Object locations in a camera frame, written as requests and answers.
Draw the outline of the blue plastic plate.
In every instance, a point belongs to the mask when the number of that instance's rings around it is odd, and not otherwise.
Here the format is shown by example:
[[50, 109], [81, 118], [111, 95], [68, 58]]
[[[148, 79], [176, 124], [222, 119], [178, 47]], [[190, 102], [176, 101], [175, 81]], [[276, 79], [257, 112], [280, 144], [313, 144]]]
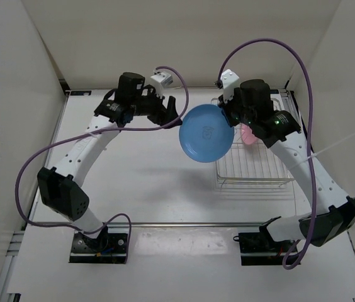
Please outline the blue plastic plate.
[[191, 109], [179, 129], [179, 143], [183, 152], [201, 163], [221, 159], [231, 148], [235, 130], [221, 108], [202, 104]]

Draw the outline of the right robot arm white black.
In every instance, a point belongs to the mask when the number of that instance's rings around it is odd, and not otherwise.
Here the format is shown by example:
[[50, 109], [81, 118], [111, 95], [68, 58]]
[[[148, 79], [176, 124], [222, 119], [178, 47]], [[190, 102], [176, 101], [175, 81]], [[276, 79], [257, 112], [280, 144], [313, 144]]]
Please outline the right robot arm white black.
[[218, 107], [228, 124], [241, 123], [252, 130], [286, 166], [312, 210], [306, 216], [277, 217], [263, 223], [259, 228], [261, 248], [272, 252], [282, 242], [297, 240], [320, 247], [353, 226], [355, 197], [312, 157], [296, 118], [286, 110], [275, 109], [270, 86], [262, 79], [242, 82], [231, 73], [222, 75], [217, 84], [223, 90]]

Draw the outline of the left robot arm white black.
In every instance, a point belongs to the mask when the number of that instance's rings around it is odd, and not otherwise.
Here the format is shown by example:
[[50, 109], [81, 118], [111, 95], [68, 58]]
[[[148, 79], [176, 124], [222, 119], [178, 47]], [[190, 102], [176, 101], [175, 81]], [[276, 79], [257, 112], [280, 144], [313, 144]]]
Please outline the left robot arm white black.
[[108, 91], [94, 110], [84, 134], [73, 140], [60, 161], [37, 174], [42, 203], [83, 233], [87, 246], [95, 252], [107, 247], [108, 236], [105, 224], [89, 208], [89, 197], [82, 189], [84, 180], [101, 153], [134, 117], [146, 117], [156, 130], [181, 125], [176, 99], [164, 97], [174, 74], [155, 70], [146, 79], [134, 72], [122, 73], [117, 88]]

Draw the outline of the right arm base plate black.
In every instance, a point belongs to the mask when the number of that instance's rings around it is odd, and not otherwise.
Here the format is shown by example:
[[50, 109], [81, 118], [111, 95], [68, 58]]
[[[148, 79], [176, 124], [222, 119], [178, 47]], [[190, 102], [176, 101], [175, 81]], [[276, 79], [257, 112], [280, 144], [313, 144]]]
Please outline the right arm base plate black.
[[233, 241], [239, 244], [241, 266], [281, 266], [283, 258], [293, 241], [275, 242], [272, 246], [260, 233], [238, 233]]

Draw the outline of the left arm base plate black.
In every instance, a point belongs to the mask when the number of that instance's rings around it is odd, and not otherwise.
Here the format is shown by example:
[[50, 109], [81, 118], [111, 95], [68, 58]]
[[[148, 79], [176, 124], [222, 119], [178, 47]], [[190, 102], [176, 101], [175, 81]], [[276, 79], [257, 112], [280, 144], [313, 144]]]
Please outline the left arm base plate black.
[[71, 264], [126, 264], [130, 234], [127, 230], [107, 227], [97, 238], [75, 232], [70, 247]]

